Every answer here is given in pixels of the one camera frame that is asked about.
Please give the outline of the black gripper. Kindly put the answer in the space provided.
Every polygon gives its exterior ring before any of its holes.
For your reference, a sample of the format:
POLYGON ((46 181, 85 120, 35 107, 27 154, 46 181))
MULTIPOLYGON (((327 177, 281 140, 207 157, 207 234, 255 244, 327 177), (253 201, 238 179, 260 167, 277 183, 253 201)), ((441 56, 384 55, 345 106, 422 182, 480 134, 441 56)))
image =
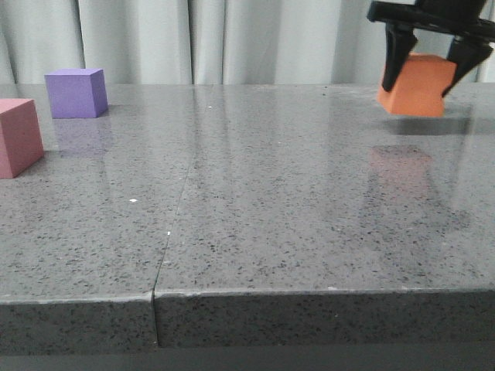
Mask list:
POLYGON ((368 20, 387 23, 383 89, 391 92, 418 41, 413 28, 424 29, 455 36, 447 60, 456 65, 456 70, 452 82, 442 92, 445 97, 493 52, 489 41, 494 40, 494 22, 480 17, 484 5, 484 1, 464 0, 416 1, 412 5, 372 1, 367 13, 368 20))

